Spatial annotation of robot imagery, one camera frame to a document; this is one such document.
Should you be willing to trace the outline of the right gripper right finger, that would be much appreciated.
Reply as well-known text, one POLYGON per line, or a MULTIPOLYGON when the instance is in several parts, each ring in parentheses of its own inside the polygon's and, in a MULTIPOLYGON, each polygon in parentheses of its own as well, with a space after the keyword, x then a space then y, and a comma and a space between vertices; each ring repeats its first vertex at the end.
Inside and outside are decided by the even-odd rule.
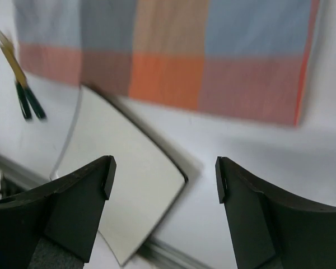
POLYGON ((238 268, 336 268, 336 207, 287 192, 227 157, 215 168, 238 268))

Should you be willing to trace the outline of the checkered orange blue cloth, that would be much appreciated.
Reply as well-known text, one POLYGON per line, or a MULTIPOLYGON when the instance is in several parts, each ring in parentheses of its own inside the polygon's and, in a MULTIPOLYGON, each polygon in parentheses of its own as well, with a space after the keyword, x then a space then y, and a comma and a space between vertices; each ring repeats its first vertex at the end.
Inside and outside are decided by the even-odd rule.
POLYGON ((28 72, 295 126, 319 1, 14 1, 28 72))

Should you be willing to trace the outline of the square white plate black rim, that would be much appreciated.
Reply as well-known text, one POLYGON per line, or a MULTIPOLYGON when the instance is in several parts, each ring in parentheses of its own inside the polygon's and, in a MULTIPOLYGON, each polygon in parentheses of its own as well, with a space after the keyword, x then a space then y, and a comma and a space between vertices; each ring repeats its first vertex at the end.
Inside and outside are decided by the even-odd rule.
POLYGON ((99 232, 118 263, 124 265, 174 203, 185 176, 123 113, 81 86, 53 177, 69 174, 104 155, 114 157, 116 172, 99 232))

